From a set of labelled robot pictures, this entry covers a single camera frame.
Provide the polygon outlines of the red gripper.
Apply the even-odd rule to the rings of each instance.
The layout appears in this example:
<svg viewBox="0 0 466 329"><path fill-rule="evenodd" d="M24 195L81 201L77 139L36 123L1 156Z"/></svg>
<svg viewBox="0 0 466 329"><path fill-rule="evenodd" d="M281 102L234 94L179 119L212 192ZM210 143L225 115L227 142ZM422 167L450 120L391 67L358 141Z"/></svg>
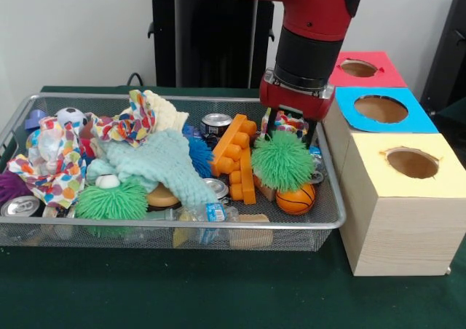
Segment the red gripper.
<svg viewBox="0 0 466 329"><path fill-rule="evenodd" d="M328 84L321 90L298 90L282 83L273 70L265 70L259 87L261 104L268 107L261 120L261 137L270 140L275 125L273 109L288 109L302 114L307 124L307 133L301 141L309 148L315 134L317 123L322 121L331 107L336 88Z"/></svg>

